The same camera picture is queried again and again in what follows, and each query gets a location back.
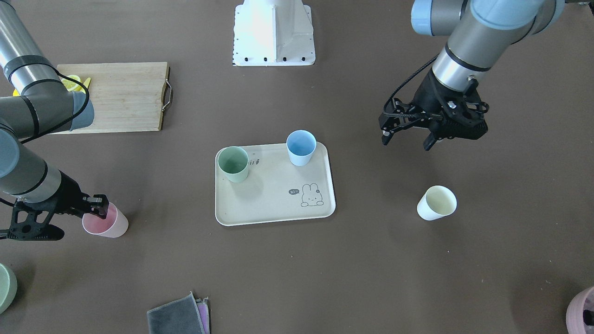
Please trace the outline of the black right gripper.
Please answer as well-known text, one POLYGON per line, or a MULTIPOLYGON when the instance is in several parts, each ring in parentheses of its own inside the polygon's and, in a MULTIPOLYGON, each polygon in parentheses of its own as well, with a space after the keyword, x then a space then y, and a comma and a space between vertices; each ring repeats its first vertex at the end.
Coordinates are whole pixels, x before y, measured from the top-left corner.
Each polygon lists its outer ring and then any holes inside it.
POLYGON ((50 224, 55 214, 70 214, 81 218, 84 213, 89 213, 106 218, 109 207, 110 201, 106 195, 86 196, 75 180, 61 173, 61 183, 48 199, 38 203, 14 203, 11 224, 7 230, 0 231, 0 238, 15 241, 58 241, 64 237, 65 232, 50 224))

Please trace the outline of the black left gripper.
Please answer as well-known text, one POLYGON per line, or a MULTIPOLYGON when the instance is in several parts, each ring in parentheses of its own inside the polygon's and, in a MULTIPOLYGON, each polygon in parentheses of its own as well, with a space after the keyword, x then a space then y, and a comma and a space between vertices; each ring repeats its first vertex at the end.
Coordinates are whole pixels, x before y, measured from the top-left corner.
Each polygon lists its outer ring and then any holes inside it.
POLYGON ((387 146, 395 133, 413 127, 429 130, 423 142, 425 151, 444 139, 477 140, 488 132, 484 115, 490 106, 477 93, 474 76, 467 78, 462 91, 455 91, 429 72, 411 102, 403 103, 395 97, 419 73, 417 70, 401 83, 384 104, 378 117, 382 145, 387 146))

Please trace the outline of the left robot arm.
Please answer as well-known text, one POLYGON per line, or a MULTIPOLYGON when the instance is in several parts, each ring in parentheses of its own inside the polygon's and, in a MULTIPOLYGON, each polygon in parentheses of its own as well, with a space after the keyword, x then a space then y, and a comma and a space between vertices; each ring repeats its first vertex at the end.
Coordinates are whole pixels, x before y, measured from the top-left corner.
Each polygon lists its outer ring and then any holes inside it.
POLYGON ((418 34, 447 36, 413 99, 391 95, 378 117, 382 143, 412 127, 426 128, 424 149, 444 139, 477 140, 489 110, 478 85, 509 46, 538 34, 562 14, 564 0, 416 0, 410 22, 418 34))

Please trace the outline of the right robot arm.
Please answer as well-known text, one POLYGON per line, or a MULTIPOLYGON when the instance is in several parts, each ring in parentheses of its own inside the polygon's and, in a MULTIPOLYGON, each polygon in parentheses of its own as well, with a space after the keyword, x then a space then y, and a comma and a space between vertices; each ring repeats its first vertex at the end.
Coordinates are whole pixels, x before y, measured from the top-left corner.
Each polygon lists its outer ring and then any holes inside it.
POLYGON ((15 198, 2 239, 57 241, 64 231, 50 223, 55 214, 106 218, 106 195, 88 195, 59 169, 25 146, 50 133, 92 124, 95 110, 87 92, 68 91, 62 75, 42 54, 8 0, 0 4, 1 72, 19 93, 1 104, 1 192, 15 198))

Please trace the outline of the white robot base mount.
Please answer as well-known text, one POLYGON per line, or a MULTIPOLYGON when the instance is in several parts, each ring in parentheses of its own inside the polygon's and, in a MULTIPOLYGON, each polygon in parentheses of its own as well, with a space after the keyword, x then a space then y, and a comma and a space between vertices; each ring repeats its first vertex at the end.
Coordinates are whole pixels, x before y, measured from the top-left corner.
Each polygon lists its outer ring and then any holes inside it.
POLYGON ((310 6, 301 0, 245 0, 235 7, 232 64, 308 66, 316 61, 310 6))

